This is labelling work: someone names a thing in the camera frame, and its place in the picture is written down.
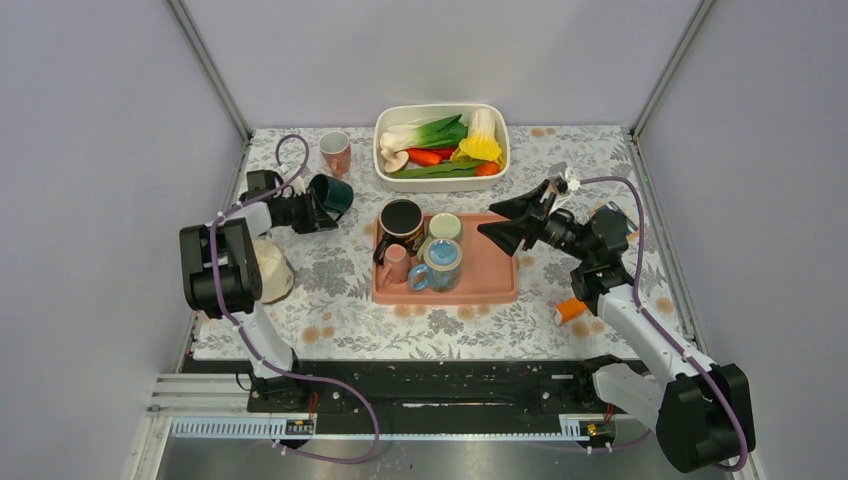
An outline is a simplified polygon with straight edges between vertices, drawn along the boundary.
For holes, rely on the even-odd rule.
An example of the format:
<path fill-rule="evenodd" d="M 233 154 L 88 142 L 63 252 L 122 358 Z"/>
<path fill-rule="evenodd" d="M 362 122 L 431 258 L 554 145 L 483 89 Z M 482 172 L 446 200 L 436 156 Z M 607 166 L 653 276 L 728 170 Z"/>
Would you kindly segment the dark teal mug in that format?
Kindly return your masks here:
<path fill-rule="evenodd" d="M 309 182 L 318 204 L 339 221 L 349 211 L 354 200 L 353 188 L 343 180 L 324 174 L 315 175 Z"/>

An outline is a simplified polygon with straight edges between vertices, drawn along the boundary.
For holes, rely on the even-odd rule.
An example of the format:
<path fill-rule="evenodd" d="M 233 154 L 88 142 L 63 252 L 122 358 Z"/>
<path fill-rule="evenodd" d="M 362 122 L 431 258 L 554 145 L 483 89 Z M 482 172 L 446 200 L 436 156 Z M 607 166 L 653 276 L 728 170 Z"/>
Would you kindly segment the large pink mug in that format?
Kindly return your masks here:
<path fill-rule="evenodd" d="M 350 170 L 352 149 L 349 136 L 342 131 L 330 131 L 319 139 L 319 150 L 332 175 L 341 178 Z"/>

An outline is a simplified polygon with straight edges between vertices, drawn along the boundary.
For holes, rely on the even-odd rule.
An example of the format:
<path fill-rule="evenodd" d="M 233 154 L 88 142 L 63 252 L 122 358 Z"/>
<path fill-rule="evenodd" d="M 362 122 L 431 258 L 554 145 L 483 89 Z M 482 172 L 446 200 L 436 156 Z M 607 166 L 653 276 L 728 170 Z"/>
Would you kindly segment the blue patterned mug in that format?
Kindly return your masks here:
<path fill-rule="evenodd" d="M 459 286 L 463 252 L 452 239 L 435 239 L 424 249 L 421 263 L 412 267 L 408 283 L 413 291 L 449 292 Z"/>

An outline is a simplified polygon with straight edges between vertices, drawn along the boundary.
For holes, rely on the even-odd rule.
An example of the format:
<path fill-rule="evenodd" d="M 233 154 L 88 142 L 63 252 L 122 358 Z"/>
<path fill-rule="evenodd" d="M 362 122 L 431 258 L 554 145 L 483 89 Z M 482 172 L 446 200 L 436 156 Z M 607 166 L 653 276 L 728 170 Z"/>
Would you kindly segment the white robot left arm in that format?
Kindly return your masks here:
<path fill-rule="evenodd" d="M 294 373 L 294 349 L 276 333 L 262 306 L 254 242 L 279 226 L 298 234 L 336 229 L 352 206 L 354 191 L 323 174 L 314 176 L 302 193 L 271 170 L 251 171 L 246 180 L 239 203 L 208 224 L 180 230 L 184 295 L 192 309 L 231 323 L 251 363 L 251 394 L 296 411 L 309 401 L 311 387 Z"/>

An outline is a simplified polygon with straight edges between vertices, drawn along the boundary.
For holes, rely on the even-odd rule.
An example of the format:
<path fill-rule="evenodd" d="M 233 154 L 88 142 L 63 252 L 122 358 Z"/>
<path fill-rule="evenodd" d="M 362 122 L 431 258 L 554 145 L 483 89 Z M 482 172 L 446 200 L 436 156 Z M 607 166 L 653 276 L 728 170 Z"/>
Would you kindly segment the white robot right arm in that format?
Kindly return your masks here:
<path fill-rule="evenodd" d="M 545 180 L 490 204 L 502 219 L 478 231 L 508 255 L 542 242 L 577 259 L 570 273 L 575 299 L 616 330 L 648 369 L 642 376 L 620 360 L 593 358 L 588 375 L 573 386 L 575 402 L 589 412 L 607 404 L 623 409 L 655 434 L 682 473 L 744 469 L 756 447 L 747 376 L 733 363 L 716 363 L 654 316 L 640 299 L 641 273 L 629 273 L 622 261 L 628 217 L 599 209 L 580 223 L 559 203 L 573 190 L 564 180 Z"/>

